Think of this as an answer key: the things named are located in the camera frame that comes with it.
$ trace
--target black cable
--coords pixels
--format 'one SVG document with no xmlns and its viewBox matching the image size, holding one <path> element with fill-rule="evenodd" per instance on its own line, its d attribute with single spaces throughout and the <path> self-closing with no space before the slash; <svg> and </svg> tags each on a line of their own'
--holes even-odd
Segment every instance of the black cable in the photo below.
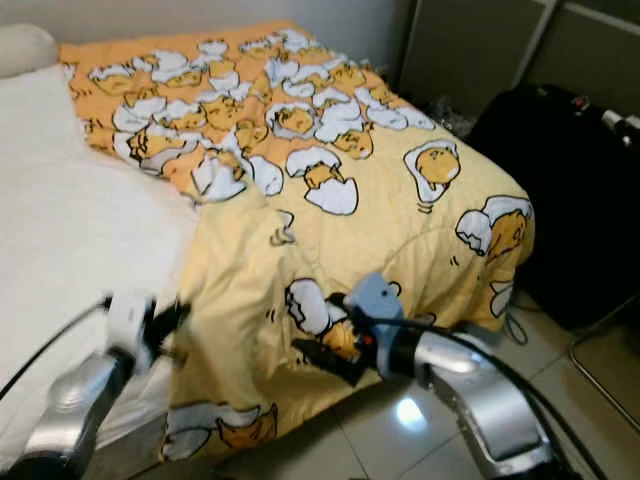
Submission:
<svg viewBox="0 0 640 480">
<path fill-rule="evenodd" d="M 527 307 L 526 305 L 520 305 L 519 303 L 515 303 L 515 302 L 510 302 L 509 306 L 515 307 L 518 310 L 524 310 L 525 312 L 533 312 L 533 313 L 542 312 L 542 309 L 540 307 Z"/>
<path fill-rule="evenodd" d="M 540 408 L 540 405 L 538 404 L 537 400 L 528 390 L 524 390 L 523 393 L 527 399 L 527 402 L 529 403 L 529 406 L 535 413 L 536 418 L 542 424 L 543 430 L 549 437 L 549 443 L 551 444 L 553 453 L 556 455 L 558 461 L 565 466 L 565 468 L 570 469 L 571 463 L 569 462 L 569 458 L 567 457 L 567 454 L 562 448 L 562 445 L 560 444 L 560 440 L 558 439 L 556 432 L 551 428 L 551 425 L 549 424 L 547 417 L 543 414 L 542 409 Z"/>
<path fill-rule="evenodd" d="M 504 330 L 509 339 L 521 347 L 529 343 L 529 335 L 522 324 L 516 318 L 507 312 L 504 321 Z"/>
<path fill-rule="evenodd" d="M 493 364 L 505 377 L 511 380 L 517 387 L 519 387 L 521 390 L 525 392 L 530 393 L 530 395 L 533 396 L 545 408 L 545 410 L 547 410 L 551 414 L 551 416 L 558 423 L 562 431 L 567 435 L 567 437 L 569 437 L 569 440 L 574 444 L 574 446 L 576 447 L 576 450 L 578 450 L 578 453 L 580 453 L 584 461 L 589 465 L 589 468 L 595 474 L 596 478 L 598 478 L 598 480 L 608 480 L 607 476 L 604 474 L 600 466 L 597 464 L 597 462 L 595 461 L 595 459 L 593 458 L 589 450 L 587 450 L 587 447 L 585 447 L 584 443 L 582 443 L 582 440 L 578 438 L 578 435 L 573 431 L 573 429 L 567 423 L 564 417 L 560 415 L 560 412 L 556 410 L 556 408 L 551 404 L 551 402 L 549 402 L 549 400 L 547 400 L 547 398 L 544 395 L 542 395 L 542 393 L 536 387 L 534 387 L 531 383 L 529 383 L 528 380 L 522 377 L 518 372 L 513 370 L 510 366 L 508 366 L 499 358 L 491 355 L 490 353 L 485 352 L 484 350 L 476 346 L 474 343 L 464 340 L 462 338 L 456 337 L 455 335 L 452 335 L 451 333 L 439 327 L 424 325 L 412 320 L 372 318 L 362 314 L 362 312 L 359 312 L 359 315 L 357 315 L 356 318 L 358 322 L 362 322 L 364 324 L 369 323 L 370 325 L 376 325 L 376 324 L 391 325 L 391 326 L 397 326 L 400 328 L 411 327 L 418 330 L 431 332 L 436 335 L 445 337 L 451 341 L 454 341 L 460 345 L 463 345 L 469 348 L 470 350 L 472 350 L 473 352 L 477 353 L 486 361 Z"/>
<path fill-rule="evenodd" d="M 91 315 L 97 309 L 99 308 L 108 309 L 110 305 L 111 305 L 111 297 L 105 297 L 101 299 L 99 302 L 87 308 L 86 310 L 80 312 L 73 319 L 71 319 L 64 327 L 62 327 L 55 335 L 53 335 L 44 345 L 42 345 L 33 355 L 31 355 L 31 358 L 29 358 L 29 360 L 27 360 L 27 362 L 24 365 L 22 365 L 22 367 L 20 367 L 20 370 L 18 370 L 13 375 L 13 377 L 11 377 L 11 379 L 5 384 L 4 387 L 2 387 L 2 390 L 0 390 L 0 402 L 4 399 L 4 397 L 7 396 L 7 394 L 13 388 L 15 383 L 18 380 L 20 380 L 20 378 L 27 372 L 27 370 L 29 370 L 29 368 L 31 368 L 31 365 L 33 365 L 33 362 L 35 362 L 49 347 L 51 347 L 51 345 L 53 345 L 56 341 L 58 341 L 60 337 L 65 335 L 69 330 L 71 330 L 72 328 L 77 326 L 79 323 L 81 323 L 83 320 L 85 320 L 89 315 Z"/>
</svg>

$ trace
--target white bed sheet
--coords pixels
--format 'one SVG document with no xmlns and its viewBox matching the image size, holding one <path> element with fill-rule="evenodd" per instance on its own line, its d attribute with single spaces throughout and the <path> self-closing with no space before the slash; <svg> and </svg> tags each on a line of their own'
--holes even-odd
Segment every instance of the white bed sheet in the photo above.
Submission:
<svg viewBox="0 0 640 480">
<path fill-rule="evenodd" d="M 84 144 L 60 66 L 0 80 L 0 384 L 105 292 L 144 290 L 168 303 L 196 223 L 168 184 Z M 51 382 L 104 339 L 96 315 L 0 402 L 0 466 L 21 451 Z M 168 373 L 160 364 L 129 385 L 101 443 L 165 411 Z"/>
</svg>

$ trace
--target yellow comforter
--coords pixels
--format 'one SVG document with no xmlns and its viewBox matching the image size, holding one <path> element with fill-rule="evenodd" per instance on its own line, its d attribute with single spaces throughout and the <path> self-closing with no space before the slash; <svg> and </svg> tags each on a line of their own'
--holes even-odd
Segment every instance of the yellow comforter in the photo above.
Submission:
<svg viewBox="0 0 640 480">
<path fill-rule="evenodd" d="M 351 394 L 291 341 L 355 358 L 325 299 L 370 272 L 407 316 L 500 325 L 532 248 L 525 192 L 372 72 L 289 22 L 60 58 L 88 143 L 201 208 L 165 458 L 259 445 Z"/>
</svg>

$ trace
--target tiled floor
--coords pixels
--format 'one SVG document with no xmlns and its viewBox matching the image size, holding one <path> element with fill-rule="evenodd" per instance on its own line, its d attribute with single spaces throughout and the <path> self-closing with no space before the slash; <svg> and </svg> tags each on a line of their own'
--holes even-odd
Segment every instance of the tiled floor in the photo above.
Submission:
<svg viewBox="0 0 640 480">
<path fill-rule="evenodd" d="M 518 305 L 533 307 L 526 294 Z M 502 359 L 557 406 L 611 480 L 637 479 L 640 435 L 573 368 L 571 334 L 542 312 L 512 308 L 529 337 L 520 346 L 487 338 Z M 569 450 L 585 480 L 584 463 Z M 454 416 L 415 384 L 380 385 L 347 399 L 281 440 L 240 454 L 216 471 L 206 461 L 155 469 L 143 480 L 480 480 Z"/>
<path fill-rule="evenodd" d="M 617 316 L 618 321 L 596 329 L 580 343 L 575 354 L 583 367 L 640 422 L 640 322 L 633 317 L 633 311 L 629 309 L 623 318 Z"/>
</svg>

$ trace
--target luggage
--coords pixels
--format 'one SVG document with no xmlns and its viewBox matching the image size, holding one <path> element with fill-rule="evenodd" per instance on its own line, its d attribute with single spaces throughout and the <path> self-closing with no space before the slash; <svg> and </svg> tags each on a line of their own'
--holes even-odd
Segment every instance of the luggage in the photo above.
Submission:
<svg viewBox="0 0 640 480">
<path fill-rule="evenodd" d="M 496 97 L 466 139 L 529 193 L 536 240 L 517 284 L 568 328 L 640 290 L 638 131 L 612 131 L 603 114 L 558 87 L 521 86 Z"/>
</svg>

